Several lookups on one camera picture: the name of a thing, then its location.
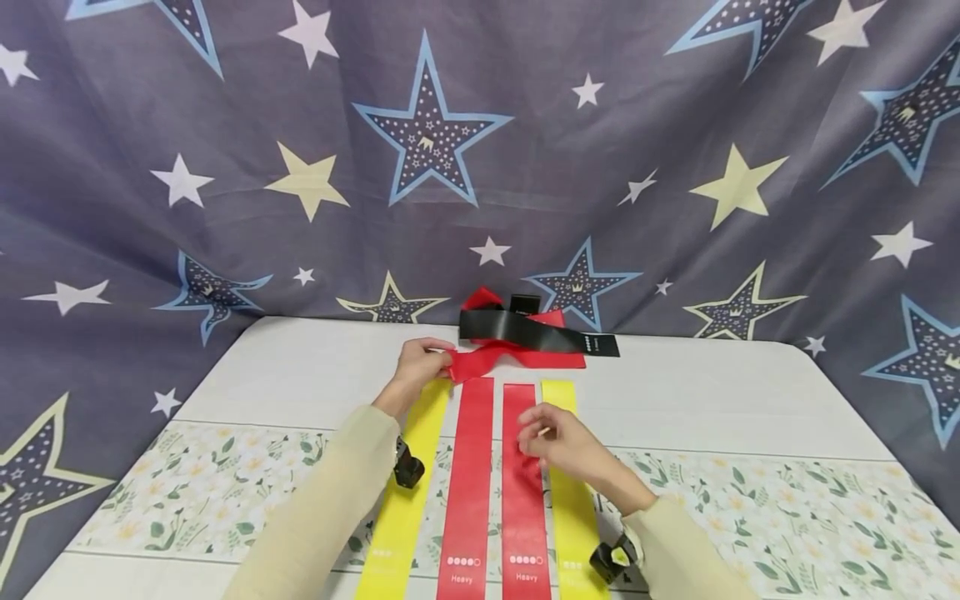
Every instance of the hand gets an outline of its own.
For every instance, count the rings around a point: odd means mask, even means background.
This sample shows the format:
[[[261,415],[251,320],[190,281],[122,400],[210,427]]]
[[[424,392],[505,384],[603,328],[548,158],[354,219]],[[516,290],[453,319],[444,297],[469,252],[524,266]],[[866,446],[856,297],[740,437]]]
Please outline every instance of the hand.
[[[447,376],[446,368],[453,363],[453,357],[444,350],[454,348],[453,344],[436,338],[404,342],[396,360],[394,378],[373,401],[373,406],[399,419],[420,397],[423,386],[432,379]]]
[[[647,510],[656,495],[570,411],[542,403],[519,417],[520,452],[540,459],[605,495],[624,516]]]

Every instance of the white star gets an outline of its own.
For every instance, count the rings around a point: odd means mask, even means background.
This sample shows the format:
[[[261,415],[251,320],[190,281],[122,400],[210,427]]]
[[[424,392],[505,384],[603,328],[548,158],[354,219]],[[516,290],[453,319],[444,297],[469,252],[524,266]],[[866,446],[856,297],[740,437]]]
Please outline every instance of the white star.
[[[810,336],[806,336],[806,348],[804,348],[804,350],[812,354],[813,358],[816,358],[817,354],[820,352],[827,351],[827,349],[824,348],[824,340],[826,340],[826,338],[826,335],[822,335],[819,338],[811,338]]]
[[[305,286],[307,281],[316,281],[316,279],[313,278],[313,269],[308,269],[305,271],[304,269],[297,267],[297,270],[300,272],[294,275],[294,279],[300,282],[300,287]]]
[[[837,7],[837,14],[833,17],[833,20],[807,33],[808,36],[824,42],[824,48],[820,51],[820,60],[817,62],[817,66],[826,62],[833,56],[834,52],[844,46],[869,48],[870,42],[867,40],[867,34],[863,31],[863,27],[882,6],[883,2],[877,2],[872,6],[854,12],[850,6],[850,0],[840,0],[840,6]]]
[[[494,244],[490,236],[487,236],[487,243],[483,246],[477,246],[476,248],[471,248],[474,252],[480,254],[480,264],[483,265],[490,261],[493,261],[503,266],[503,253],[509,250],[511,246],[497,246]]]
[[[203,207],[204,203],[200,200],[198,188],[207,185],[213,181],[212,177],[202,175],[192,175],[183,162],[183,156],[177,154],[177,160],[174,161],[173,171],[151,171],[156,178],[163,181],[170,187],[170,206],[173,206],[181,198],[186,198],[193,204]]]
[[[26,50],[7,50],[7,47],[0,44],[0,71],[7,76],[7,83],[10,87],[16,85],[20,76],[39,80],[40,78],[27,66]]]
[[[163,414],[166,415],[166,418],[170,419],[170,411],[172,411],[174,408],[183,404],[183,402],[180,402],[179,400],[174,398],[174,394],[176,393],[177,393],[177,388],[170,390],[166,394],[161,394],[160,392],[154,392],[154,398],[156,398],[156,406],[154,407],[154,410],[150,412],[158,413],[160,411],[163,411]]]
[[[643,181],[627,181],[627,184],[630,185],[630,193],[627,194],[626,198],[618,202],[616,205],[620,206],[621,204],[624,204],[628,200],[630,201],[630,204],[633,204],[634,202],[636,202],[636,197],[640,195],[640,192],[642,192],[643,190],[647,189],[648,187],[650,187],[651,185],[657,182],[657,180],[654,179],[654,175],[656,174],[657,174],[657,169],[654,169],[654,172],[648,175],[647,179]]]
[[[927,242],[913,236],[913,221],[907,223],[903,229],[893,235],[874,235],[872,237],[880,245],[880,250],[876,251],[871,260],[895,256],[904,269],[909,266],[913,252],[933,246],[933,242]]]
[[[100,295],[107,289],[109,280],[101,281],[93,287],[84,290],[77,289],[66,283],[54,281],[57,292],[54,294],[40,294],[39,296],[28,296],[24,300],[44,300],[47,302],[56,302],[60,308],[60,315],[65,316],[70,309],[77,304],[109,304],[108,301],[100,298]]]
[[[307,69],[313,67],[313,60],[317,57],[318,52],[340,58],[333,48],[333,44],[330,43],[330,39],[326,36],[326,26],[330,23],[330,11],[321,12],[317,16],[310,16],[300,5],[300,2],[294,0],[294,16],[297,18],[297,24],[288,27],[279,34],[303,46]]]
[[[603,82],[595,84],[590,78],[590,74],[587,73],[587,80],[584,81],[584,84],[573,88],[573,91],[580,97],[577,108],[582,107],[586,103],[597,106],[597,91],[599,91],[601,87],[603,87]]]

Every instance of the wrist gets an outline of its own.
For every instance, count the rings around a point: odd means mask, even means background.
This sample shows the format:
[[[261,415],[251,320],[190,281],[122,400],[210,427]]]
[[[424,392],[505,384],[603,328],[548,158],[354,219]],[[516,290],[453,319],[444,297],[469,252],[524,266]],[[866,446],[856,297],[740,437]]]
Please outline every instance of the wrist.
[[[590,485],[610,500],[623,516],[650,510],[657,501],[657,495],[629,467],[612,455],[611,459],[598,472],[596,483]]]

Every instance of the yellow resistance band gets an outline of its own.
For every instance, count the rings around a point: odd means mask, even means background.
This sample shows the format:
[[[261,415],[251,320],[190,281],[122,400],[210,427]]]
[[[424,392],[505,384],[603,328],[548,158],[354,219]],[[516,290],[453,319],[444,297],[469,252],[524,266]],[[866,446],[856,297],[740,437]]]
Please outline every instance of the yellow resistance band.
[[[390,478],[373,526],[356,600],[403,600],[406,595],[449,395],[449,380],[435,379],[423,388],[420,399],[410,409],[403,441],[410,453],[423,461],[423,476],[412,490],[401,488]]]
[[[543,401],[577,414],[572,381],[542,381]],[[610,591],[589,564],[600,543],[593,497],[586,484],[550,469],[553,538],[561,600],[608,600]]]

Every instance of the red resistance band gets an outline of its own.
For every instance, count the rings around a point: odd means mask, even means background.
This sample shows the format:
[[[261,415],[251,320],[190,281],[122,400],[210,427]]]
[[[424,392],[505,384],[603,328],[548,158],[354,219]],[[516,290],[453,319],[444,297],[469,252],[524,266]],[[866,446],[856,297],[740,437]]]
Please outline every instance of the red resistance band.
[[[500,297],[481,287],[473,293],[461,306],[462,310],[472,310],[488,304],[502,304]],[[551,310],[547,313],[527,317],[534,321],[565,327],[564,312]],[[470,340],[480,348],[473,352],[458,352],[450,350],[453,356],[453,365],[449,368],[450,378],[454,383],[461,383],[473,377],[482,377],[492,371],[496,361],[504,354],[513,356],[516,361],[527,369],[584,369],[587,362],[583,354],[566,352],[543,352],[522,348],[509,342],[499,340]]]
[[[493,444],[493,380],[464,384],[446,499],[437,600],[483,600]]]
[[[503,597],[550,600],[540,464],[520,453],[520,414],[537,404],[534,386],[503,386]]]

